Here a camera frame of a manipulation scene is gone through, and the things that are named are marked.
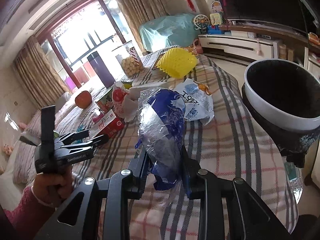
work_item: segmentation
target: silver screw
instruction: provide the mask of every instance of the silver screw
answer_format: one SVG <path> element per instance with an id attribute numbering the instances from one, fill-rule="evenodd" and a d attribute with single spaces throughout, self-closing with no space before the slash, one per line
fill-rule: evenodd
<path id="1" fill-rule="evenodd" d="M 235 180 L 235 183 L 237 183 L 237 184 L 243 184 L 244 183 L 244 179 L 242 179 L 240 177 L 236 177 L 234 180 Z"/>
<path id="2" fill-rule="evenodd" d="M 91 185 L 92 183 L 94 183 L 94 178 L 86 178 L 84 180 L 84 184 L 86 185 Z"/>
<path id="3" fill-rule="evenodd" d="M 207 174 L 208 174 L 208 171 L 205 170 L 205 169 L 199 169 L 198 173 L 199 173 L 200 175 L 207 175 Z"/>
<path id="4" fill-rule="evenodd" d="M 121 171 L 121 174 L 122 174 L 123 176 L 127 176 L 127 175 L 129 175 L 130 173 L 131 173 L 131 171 L 130 171 L 130 170 L 127 170 L 127 169 Z"/>

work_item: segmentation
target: pink sleeve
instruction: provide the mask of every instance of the pink sleeve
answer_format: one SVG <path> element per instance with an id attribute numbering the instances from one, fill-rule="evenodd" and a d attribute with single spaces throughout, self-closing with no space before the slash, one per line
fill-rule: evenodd
<path id="1" fill-rule="evenodd" d="M 31 187 L 27 187 L 17 208 L 12 212 L 4 210 L 4 213 L 17 230 L 21 240 L 32 240 L 52 216 L 54 208 L 41 205 L 33 195 Z"/>

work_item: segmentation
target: purple tumbler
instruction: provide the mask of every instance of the purple tumbler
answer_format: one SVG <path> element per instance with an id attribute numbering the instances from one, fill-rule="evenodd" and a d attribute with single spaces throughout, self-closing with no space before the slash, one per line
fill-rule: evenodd
<path id="1" fill-rule="evenodd" d="M 114 77 L 110 74 L 108 68 L 104 64 L 103 60 L 99 56 L 99 53 L 97 51 L 93 52 L 87 57 L 90 65 L 94 69 L 94 71 L 97 73 L 98 77 L 104 84 L 106 88 L 113 86 L 113 83 L 115 82 Z"/>

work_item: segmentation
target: beige curtain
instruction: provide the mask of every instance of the beige curtain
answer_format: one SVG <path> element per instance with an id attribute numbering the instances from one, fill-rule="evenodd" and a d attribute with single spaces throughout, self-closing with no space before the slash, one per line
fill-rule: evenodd
<path id="1" fill-rule="evenodd" d="M 34 36 L 27 40 L 12 67 L 27 95 L 39 109 L 53 105 L 64 92 L 70 92 Z"/>
<path id="2" fill-rule="evenodd" d="M 142 52 L 145 52 L 139 33 L 141 24 L 166 16 L 164 5 L 161 0 L 116 0 L 121 9 L 132 34 Z"/>

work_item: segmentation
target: teal plastic object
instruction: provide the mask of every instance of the teal plastic object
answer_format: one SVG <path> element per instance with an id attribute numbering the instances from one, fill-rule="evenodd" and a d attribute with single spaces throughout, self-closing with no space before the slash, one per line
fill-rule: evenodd
<path id="1" fill-rule="evenodd" d="M 195 30 L 194 17 L 191 13 L 183 13 L 144 23 L 139 28 L 144 48 L 154 52 L 173 45 L 190 46 L 200 34 L 200 30 Z"/>

